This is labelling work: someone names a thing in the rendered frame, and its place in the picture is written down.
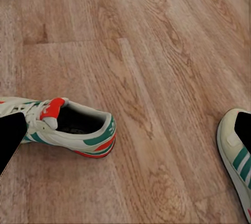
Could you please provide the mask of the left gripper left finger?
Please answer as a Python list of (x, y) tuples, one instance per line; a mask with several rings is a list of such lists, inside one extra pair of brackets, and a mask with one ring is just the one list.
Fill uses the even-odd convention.
[(22, 112), (0, 118), (0, 175), (27, 132)]

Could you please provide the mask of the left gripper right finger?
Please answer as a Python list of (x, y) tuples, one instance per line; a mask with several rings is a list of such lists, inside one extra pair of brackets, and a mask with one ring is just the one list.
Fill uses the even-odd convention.
[(251, 154), (251, 114), (239, 112), (234, 130)]

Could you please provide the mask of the gym shoe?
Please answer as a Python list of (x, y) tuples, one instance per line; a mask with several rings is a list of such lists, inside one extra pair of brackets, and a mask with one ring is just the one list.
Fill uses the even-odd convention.
[(111, 113), (90, 108), (66, 97), (44, 102), (0, 97), (0, 118), (24, 114), (27, 132), (20, 144), (40, 142), (69, 148), (89, 158), (104, 158), (115, 146), (116, 122)]
[(228, 110), (218, 124), (216, 144), (239, 196), (245, 218), (251, 224), (251, 154), (234, 130), (239, 112), (250, 114), (239, 108)]

